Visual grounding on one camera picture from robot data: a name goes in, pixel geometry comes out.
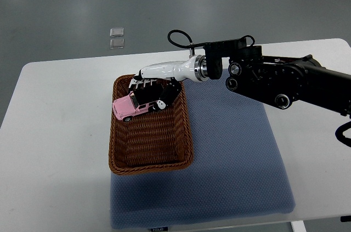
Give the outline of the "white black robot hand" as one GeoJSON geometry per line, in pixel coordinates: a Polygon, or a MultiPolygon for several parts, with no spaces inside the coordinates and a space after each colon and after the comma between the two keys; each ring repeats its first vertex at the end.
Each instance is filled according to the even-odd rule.
{"type": "Polygon", "coordinates": [[[185,79],[194,82],[205,82],[209,79],[207,74],[207,63],[204,55],[193,55],[186,61],[169,61],[164,63],[152,64],[139,70],[135,75],[136,81],[164,79],[176,81],[170,83],[163,90],[162,83],[148,83],[143,88],[135,90],[135,97],[138,104],[146,104],[156,101],[152,106],[152,111],[160,111],[169,107],[181,92],[179,81],[185,79]]]}

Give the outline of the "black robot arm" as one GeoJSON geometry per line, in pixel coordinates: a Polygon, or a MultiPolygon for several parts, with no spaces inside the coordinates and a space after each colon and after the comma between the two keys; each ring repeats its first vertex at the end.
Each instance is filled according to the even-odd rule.
{"type": "Polygon", "coordinates": [[[229,59],[228,90],[279,109],[301,100],[342,116],[350,115],[350,75],[328,70],[312,55],[302,58],[264,56],[262,47],[248,44],[247,37],[194,44],[187,61],[170,61],[142,68],[129,88],[165,79],[204,82],[222,76],[222,59],[229,59]]]}

